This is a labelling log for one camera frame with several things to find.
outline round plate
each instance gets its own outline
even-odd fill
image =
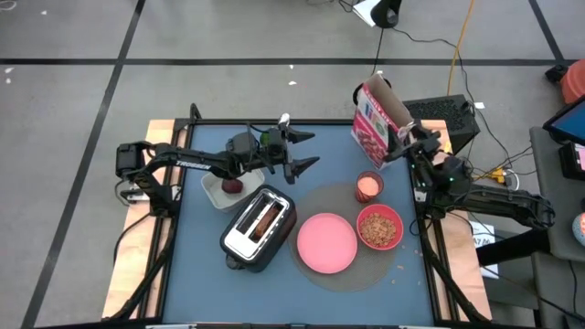
[[[317,214],[304,222],[297,237],[303,262],[313,271],[333,274],[351,264],[357,237],[351,225],[336,214]]]

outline cup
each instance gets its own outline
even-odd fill
[[[380,175],[366,171],[357,177],[356,199],[360,203],[368,203],[384,189],[384,180]]]

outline black floor line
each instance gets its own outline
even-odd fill
[[[548,42],[548,46],[550,47],[550,51],[555,56],[556,60],[563,60],[563,54],[560,52],[560,48],[557,45],[557,40],[553,37],[550,28],[548,27],[547,20],[545,16],[542,14],[542,10],[540,10],[540,6],[538,5],[537,0],[528,0],[530,6],[532,7],[532,11],[534,15],[537,17],[538,24],[540,25],[540,29],[542,33],[545,35],[545,39]]]
[[[465,66],[537,67],[570,65],[576,59],[464,59]],[[0,65],[246,66],[246,65],[374,65],[374,58],[0,58]],[[380,58],[378,65],[450,66],[448,58]]]
[[[0,58],[0,65],[115,65],[116,58]]]
[[[128,58],[125,65],[238,66],[238,65],[374,65],[374,58]],[[465,66],[553,66],[555,59],[464,59]],[[380,58],[378,65],[450,66],[448,58]]]
[[[69,230],[69,224],[73,218],[75,206],[77,205],[77,202],[80,198],[83,182],[85,182],[88,170],[90,169],[91,158],[93,157],[95,147],[98,143],[98,139],[100,138],[101,128],[103,127],[106,115],[110,109],[113,93],[116,90],[118,80],[120,79],[120,74],[122,73],[122,62],[128,55],[128,50],[130,49],[130,44],[132,43],[134,32],[136,31],[138,20],[140,19],[140,14],[143,11],[144,1],[145,0],[139,0],[136,4],[136,8],[134,9],[133,17],[130,21],[130,25],[128,26],[128,30],[126,31],[126,36],[122,43],[122,48],[120,49],[117,64],[112,71],[110,82],[108,82],[108,87],[106,88],[103,99],[101,101],[100,109],[98,110],[95,122],[91,128],[90,138],[85,146],[83,156],[81,157],[80,166],[78,168],[77,174],[75,175],[75,179],[73,180],[73,186],[69,191],[67,202],[65,203],[63,213],[61,214],[61,219],[59,220],[57,226],[57,231],[55,232],[50,249],[48,250],[45,264],[43,265],[43,269],[41,270],[38,277],[37,286],[35,287],[33,295],[30,299],[30,303],[28,304],[27,312],[25,313],[21,328],[32,328],[37,321],[38,313],[40,311],[43,300],[45,299],[45,294],[47,293],[48,284],[51,280],[51,277],[53,276],[55,266],[57,265],[57,261],[59,259],[59,254],[63,247],[63,242],[65,241],[67,231]]]

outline bowl of cereal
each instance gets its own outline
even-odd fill
[[[385,205],[365,207],[357,216],[357,235],[371,249],[390,250],[402,240],[399,214]]]

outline table leg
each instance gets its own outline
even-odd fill
[[[548,236],[545,229],[531,229],[510,239],[482,246],[475,250],[481,266],[497,264],[530,256],[535,251],[548,252]]]

